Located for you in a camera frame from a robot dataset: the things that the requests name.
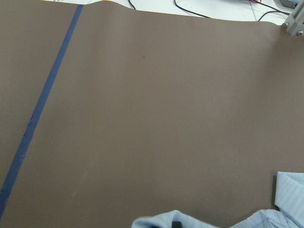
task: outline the folded cloth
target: folded cloth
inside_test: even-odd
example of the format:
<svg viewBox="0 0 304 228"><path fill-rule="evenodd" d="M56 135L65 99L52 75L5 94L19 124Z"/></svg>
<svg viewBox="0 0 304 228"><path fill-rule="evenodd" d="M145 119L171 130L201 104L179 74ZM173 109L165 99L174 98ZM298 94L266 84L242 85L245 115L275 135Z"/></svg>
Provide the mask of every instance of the folded cloth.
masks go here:
<svg viewBox="0 0 304 228"><path fill-rule="evenodd" d="M231 228L304 228L304 173L278 172L275 204L280 211L259 210ZM132 228L171 228L175 221L183 228L216 228L178 210L138 218Z"/></svg>

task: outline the white surface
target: white surface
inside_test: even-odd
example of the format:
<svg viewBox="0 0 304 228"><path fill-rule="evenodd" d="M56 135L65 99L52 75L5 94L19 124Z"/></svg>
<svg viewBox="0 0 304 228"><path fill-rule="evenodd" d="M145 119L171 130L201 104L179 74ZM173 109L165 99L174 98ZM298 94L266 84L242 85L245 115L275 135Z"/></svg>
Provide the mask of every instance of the white surface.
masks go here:
<svg viewBox="0 0 304 228"><path fill-rule="evenodd" d="M100 0L48 0L75 4L91 4ZM112 0L130 8L127 0ZM184 12L173 4L173 0L131 0L137 10L196 16ZM176 0L183 8L211 18L239 21L257 21L264 13L272 9L249 0ZM262 0L262 3L275 7L281 11L292 12L292 9L282 6L280 0ZM287 16L281 13L270 13L262 21L270 21L281 25Z"/></svg>

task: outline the bolt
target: bolt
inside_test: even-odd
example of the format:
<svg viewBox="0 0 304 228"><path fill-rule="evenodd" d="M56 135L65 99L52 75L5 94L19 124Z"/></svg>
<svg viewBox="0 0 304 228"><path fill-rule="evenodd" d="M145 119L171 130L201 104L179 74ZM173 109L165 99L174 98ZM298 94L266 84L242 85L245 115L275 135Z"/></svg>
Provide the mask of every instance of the bolt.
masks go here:
<svg viewBox="0 0 304 228"><path fill-rule="evenodd" d="M297 35L297 36L303 35L303 31L297 31L296 35Z"/></svg>

